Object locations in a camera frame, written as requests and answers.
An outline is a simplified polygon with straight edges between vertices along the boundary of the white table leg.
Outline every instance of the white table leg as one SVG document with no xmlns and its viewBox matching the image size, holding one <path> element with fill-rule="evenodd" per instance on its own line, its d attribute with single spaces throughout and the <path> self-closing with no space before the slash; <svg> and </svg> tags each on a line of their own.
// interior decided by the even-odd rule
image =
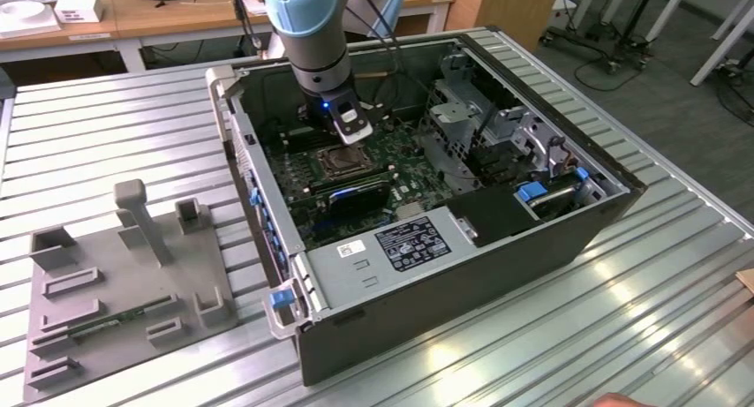
<svg viewBox="0 0 754 407">
<path fill-rule="evenodd" d="M 594 0 L 581 0 L 581 4 L 578 4 L 577 14 L 574 15 L 574 27 L 578 28 L 581 26 L 581 22 L 588 15 L 589 7 Z"/>
<path fill-rule="evenodd" d="M 142 42 L 138 39 L 122 39 L 116 41 L 116 49 L 130 73 L 146 72 L 144 59 L 142 58 Z"/>
<path fill-rule="evenodd" d="M 613 0 L 613 2 L 610 3 L 609 10 L 605 12 L 605 16 L 602 17 L 602 23 L 610 23 L 613 21 L 613 18 L 616 17 L 616 13 L 618 12 L 618 8 L 622 3 L 624 0 Z"/>
<path fill-rule="evenodd" d="M 283 40 L 281 36 L 273 32 L 270 35 L 270 44 L 267 45 L 267 51 L 262 53 L 262 58 L 269 60 L 271 58 L 283 58 L 286 56 L 286 46 L 283 45 Z"/>
<path fill-rule="evenodd" d="M 733 32 L 730 32 L 729 37 L 720 44 L 718 49 L 716 49 L 716 52 L 709 58 L 705 65 L 702 65 L 702 68 L 700 69 L 697 76 L 694 76 L 694 79 L 692 79 L 692 85 L 697 87 L 705 81 L 705 79 L 708 78 L 709 74 L 716 69 L 716 67 L 718 67 L 722 58 L 729 53 L 730 49 L 733 48 L 733 45 L 736 45 L 736 42 L 740 40 L 740 37 L 744 35 L 744 32 L 746 32 L 746 29 L 749 28 L 752 22 L 754 22 L 754 5 L 749 8 L 749 12 L 746 13 L 746 16 L 744 16 L 744 19 L 741 19 L 740 23 L 733 28 Z"/>
<path fill-rule="evenodd" d="M 746 9 L 746 6 L 749 5 L 750 1 L 752 0 L 741 0 L 740 1 L 736 8 L 733 9 L 729 16 L 726 17 L 726 21 L 724 21 L 722 25 L 720 25 L 718 31 L 716 32 L 716 34 L 712 35 L 712 39 L 714 39 L 716 41 L 720 41 L 720 38 L 722 38 L 722 35 L 729 31 L 730 25 L 733 25 L 733 21 L 740 17 L 740 15 L 744 12 L 744 10 Z"/>
<path fill-rule="evenodd" d="M 435 5 L 435 9 L 429 16 L 429 23 L 427 23 L 429 34 L 437 34 L 438 32 L 446 30 L 447 10 L 450 10 L 450 4 L 443 3 Z"/>
<path fill-rule="evenodd" d="M 669 4 L 665 6 L 665 10 L 662 10 L 662 13 L 660 14 L 658 21 L 656 21 L 654 26 L 649 30 L 648 38 L 646 38 L 649 42 L 653 42 L 656 39 L 658 39 L 660 32 L 662 32 L 665 25 L 669 23 L 670 16 L 678 9 L 680 4 L 681 4 L 681 0 L 669 1 Z"/>
</svg>

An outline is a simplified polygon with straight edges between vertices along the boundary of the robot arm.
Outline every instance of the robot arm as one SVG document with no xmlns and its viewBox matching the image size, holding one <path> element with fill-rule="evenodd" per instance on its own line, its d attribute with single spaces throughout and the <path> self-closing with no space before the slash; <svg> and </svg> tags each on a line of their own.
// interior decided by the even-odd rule
<svg viewBox="0 0 754 407">
<path fill-rule="evenodd" d="M 398 21 L 403 0 L 373 0 L 391 26 Z M 367 0 L 266 0 L 267 15 L 281 41 L 286 46 L 297 80 L 310 100 L 321 108 L 333 130 L 343 143 L 354 144 L 373 133 L 373 126 L 362 109 L 354 89 L 354 74 L 347 53 L 347 30 L 365 34 L 355 18 L 346 19 L 349 8 L 367 21 L 377 31 L 387 34 L 378 14 Z"/>
</svg>

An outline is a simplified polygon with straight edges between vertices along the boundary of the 3d printed holder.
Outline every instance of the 3d printed holder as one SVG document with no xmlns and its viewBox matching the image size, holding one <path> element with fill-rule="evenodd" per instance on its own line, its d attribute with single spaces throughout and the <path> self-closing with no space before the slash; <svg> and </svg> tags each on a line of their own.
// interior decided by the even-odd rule
<svg viewBox="0 0 754 407">
<path fill-rule="evenodd" d="M 152 217 L 140 180 L 114 195 L 122 229 L 32 234 L 30 403 L 237 325 L 210 208 L 179 200 Z"/>
</svg>

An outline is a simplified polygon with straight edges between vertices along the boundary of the motherboard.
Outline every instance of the motherboard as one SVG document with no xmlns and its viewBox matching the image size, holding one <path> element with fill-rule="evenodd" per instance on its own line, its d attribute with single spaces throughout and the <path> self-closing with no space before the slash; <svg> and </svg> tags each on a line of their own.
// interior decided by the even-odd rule
<svg viewBox="0 0 754 407">
<path fill-rule="evenodd" d="M 273 135 L 267 159 L 307 249 L 418 215 L 453 197 L 414 132 L 413 123 L 390 120 L 349 147 L 313 128 Z"/>
</svg>

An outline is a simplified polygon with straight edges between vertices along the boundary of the warning label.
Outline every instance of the warning label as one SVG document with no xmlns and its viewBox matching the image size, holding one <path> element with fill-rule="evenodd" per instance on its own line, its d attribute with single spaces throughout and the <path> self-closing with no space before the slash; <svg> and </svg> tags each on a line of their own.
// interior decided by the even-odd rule
<svg viewBox="0 0 754 407">
<path fill-rule="evenodd" d="M 450 253 L 443 237 L 427 217 L 375 234 L 393 267 L 399 272 Z"/>
</svg>

